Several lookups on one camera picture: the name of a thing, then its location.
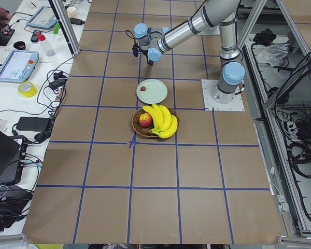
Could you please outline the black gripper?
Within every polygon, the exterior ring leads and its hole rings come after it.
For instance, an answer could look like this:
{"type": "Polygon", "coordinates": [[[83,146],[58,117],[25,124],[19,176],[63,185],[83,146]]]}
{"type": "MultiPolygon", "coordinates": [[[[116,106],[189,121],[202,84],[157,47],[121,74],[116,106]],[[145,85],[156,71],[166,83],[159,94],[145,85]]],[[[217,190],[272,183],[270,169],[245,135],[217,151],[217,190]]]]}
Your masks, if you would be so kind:
{"type": "Polygon", "coordinates": [[[148,65],[153,65],[153,61],[148,57],[148,51],[145,51],[144,55],[146,56],[147,64],[148,65]]]}

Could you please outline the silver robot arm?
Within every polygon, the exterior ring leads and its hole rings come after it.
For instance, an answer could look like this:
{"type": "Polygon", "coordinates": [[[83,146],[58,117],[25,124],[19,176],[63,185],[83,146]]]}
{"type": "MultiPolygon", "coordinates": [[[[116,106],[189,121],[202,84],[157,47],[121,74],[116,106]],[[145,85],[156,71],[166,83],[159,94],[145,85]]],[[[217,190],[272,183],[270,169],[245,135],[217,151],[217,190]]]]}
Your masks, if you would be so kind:
{"type": "Polygon", "coordinates": [[[142,53],[147,63],[152,65],[153,62],[159,61],[164,53],[189,38],[208,28],[219,26],[220,78],[211,90],[211,97],[219,103],[230,103],[237,94],[236,88],[245,77],[244,67],[237,62],[241,54],[236,25],[239,4],[239,1],[205,1],[189,19],[170,30],[138,23],[130,36],[134,41],[133,55],[137,57],[142,53]]]}

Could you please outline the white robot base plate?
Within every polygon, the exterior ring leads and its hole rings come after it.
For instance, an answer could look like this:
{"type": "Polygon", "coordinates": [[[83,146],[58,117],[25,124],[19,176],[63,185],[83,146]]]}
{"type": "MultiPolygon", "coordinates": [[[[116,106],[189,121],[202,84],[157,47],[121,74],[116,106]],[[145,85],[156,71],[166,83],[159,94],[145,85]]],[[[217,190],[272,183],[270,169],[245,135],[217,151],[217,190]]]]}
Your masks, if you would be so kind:
{"type": "Polygon", "coordinates": [[[204,108],[208,111],[244,112],[239,86],[234,93],[223,93],[218,89],[218,80],[202,79],[204,108]]]}

